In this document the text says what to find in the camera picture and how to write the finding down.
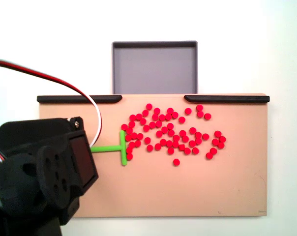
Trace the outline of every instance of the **white wall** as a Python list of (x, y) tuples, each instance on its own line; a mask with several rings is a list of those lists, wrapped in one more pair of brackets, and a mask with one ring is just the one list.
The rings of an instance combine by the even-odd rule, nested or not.
[[(111, 92), (113, 41), (197, 40), (199, 92), (271, 97), (267, 217), (72, 219), (65, 236), (297, 236), (297, 0), (0, 0), (0, 59)], [(0, 68), (0, 125), (67, 88)]]

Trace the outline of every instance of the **black edge guard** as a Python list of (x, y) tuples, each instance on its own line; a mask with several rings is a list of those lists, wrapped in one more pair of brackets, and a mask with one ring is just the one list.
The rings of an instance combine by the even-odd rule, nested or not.
[[(91, 95), (96, 103), (117, 103), (121, 101), (121, 95)], [(87, 98), (83, 96), (37, 96), (39, 103), (90, 103)]]
[(185, 95), (188, 102), (198, 103), (268, 103), (269, 96)]

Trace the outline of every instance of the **cable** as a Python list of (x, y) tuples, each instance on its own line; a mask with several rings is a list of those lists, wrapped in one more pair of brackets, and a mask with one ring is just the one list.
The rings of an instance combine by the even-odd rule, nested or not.
[(32, 70), (32, 69), (28, 69), (28, 68), (23, 67), (23, 66), (19, 66), (19, 65), (7, 62), (7, 61), (0, 60), (0, 67), (4, 67), (4, 68), (7, 68), (7, 69), (11, 69), (11, 70), (16, 70), (16, 71), (19, 71), (19, 72), (22, 72), (22, 73), (25, 73), (25, 74), (33, 75), (33, 76), (36, 76), (36, 77), (39, 77), (39, 78), (42, 78), (42, 79), (45, 79), (45, 80), (49, 80), (49, 81), (52, 81), (52, 82), (67, 86), (68, 88), (78, 92), (80, 95), (87, 98), (93, 104), (93, 106), (95, 107), (95, 109), (97, 111), (97, 116), (98, 116), (97, 132), (96, 132), (96, 135), (95, 135), (94, 139), (92, 140), (92, 142), (90, 143), (89, 146), (92, 147), (96, 143), (96, 141), (97, 141), (97, 139), (98, 139), (98, 137), (100, 135), (102, 120), (101, 120), (100, 110), (99, 110), (97, 104), (95, 103), (95, 101), (91, 98), (91, 96), (87, 95), (86, 93), (83, 93), (81, 90), (79, 90), (78, 88), (74, 87), (73, 85), (69, 84), (68, 82), (66, 82), (64, 80), (58, 79), (56, 77), (53, 77), (53, 76), (50, 76), (50, 75), (47, 75), (47, 74), (44, 74), (44, 73), (41, 73), (41, 72), (38, 72), (38, 71), (35, 71), (35, 70)]

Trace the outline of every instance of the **green t-shaped pusher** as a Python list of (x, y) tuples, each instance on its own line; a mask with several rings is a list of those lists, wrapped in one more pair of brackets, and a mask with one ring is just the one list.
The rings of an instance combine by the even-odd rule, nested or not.
[(123, 166), (127, 165), (127, 154), (125, 147), (125, 132), (120, 131), (120, 145), (117, 146), (102, 146), (102, 147), (91, 147), (91, 152), (107, 152), (107, 151), (121, 151), (121, 163)]

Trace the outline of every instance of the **gray tray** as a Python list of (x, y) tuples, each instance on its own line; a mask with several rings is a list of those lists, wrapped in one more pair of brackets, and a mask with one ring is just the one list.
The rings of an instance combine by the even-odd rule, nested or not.
[(197, 41), (113, 42), (113, 93), (198, 93)]

